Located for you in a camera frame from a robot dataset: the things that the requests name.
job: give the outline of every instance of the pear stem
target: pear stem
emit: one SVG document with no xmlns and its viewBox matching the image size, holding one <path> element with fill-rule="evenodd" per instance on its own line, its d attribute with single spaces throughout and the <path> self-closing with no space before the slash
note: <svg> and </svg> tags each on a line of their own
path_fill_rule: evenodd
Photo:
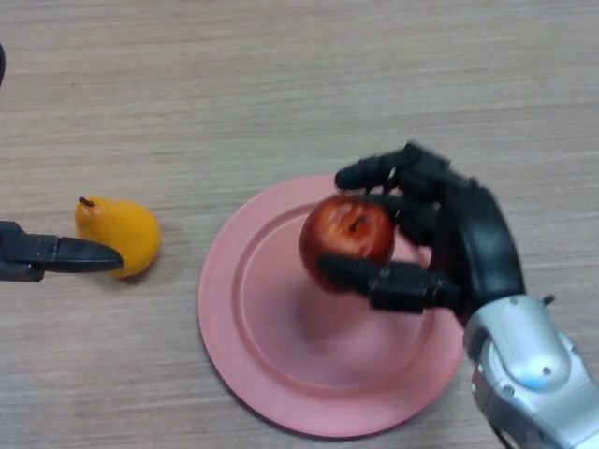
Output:
<svg viewBox="0 0 599 449">
<path fill-rule="evenodd" d="M 87 206 L 88 208 L 92 208 L 93 206 L 95 206 L 94 201 L 90 201 L 89 199 L 87 199 L 85 196 L 80 196 L 79 197 L 79 202 L 81 204 L 84 204 L 85 206 Z"/>
<path fill-rule="evenodd" d="M 350 232 L 356 232 L 356 230 L 358 229 L 358 226 L 360 226 L 363 222 L 364 222 L 364 217 L 362 217 L 360 215 L 356 220 L 354 220 L 354 222 L 351 225 L 349 225 Z"/>
</svg>

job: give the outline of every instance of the wood grain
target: wood grain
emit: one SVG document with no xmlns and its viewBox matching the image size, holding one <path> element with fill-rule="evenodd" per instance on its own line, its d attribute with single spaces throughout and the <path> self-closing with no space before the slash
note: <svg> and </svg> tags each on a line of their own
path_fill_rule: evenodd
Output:
<svg viewBox="0 0 599 449">
<path fill-rule="evenodd" d="M 0 291 L 0 447 L 499 448 L 464 362 L 356 442 L 267 426 L 212 374 L 197 275 L 250 196 L 414 138 L 500 199 L 531 292 L 599 373 L 596 0 L 0 0 L 0 210 L 72 234 L 79 195 L 152 207 L 147 278 Z"/>
</svg>

